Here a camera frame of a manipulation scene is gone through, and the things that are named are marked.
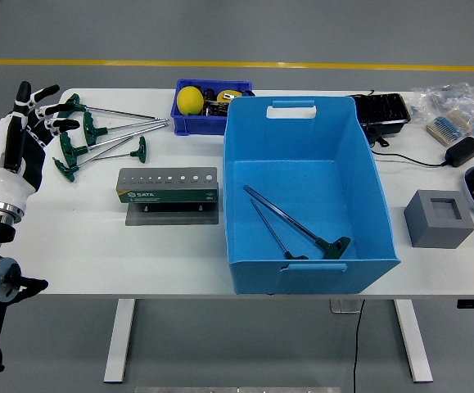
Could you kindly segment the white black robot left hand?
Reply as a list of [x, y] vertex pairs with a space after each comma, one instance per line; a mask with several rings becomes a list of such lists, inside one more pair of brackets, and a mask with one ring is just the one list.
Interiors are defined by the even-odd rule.
[[59, 90], [55, 84], [33, 92], [24, 81], [11, 111], [0, 119], [0, 207], [25, 211], [28, 198], [42, 182], [45, 147], [60, 134], [79, 127], [76, 120], [54, 117], [69, 111], [71, 105], [39, 105]]

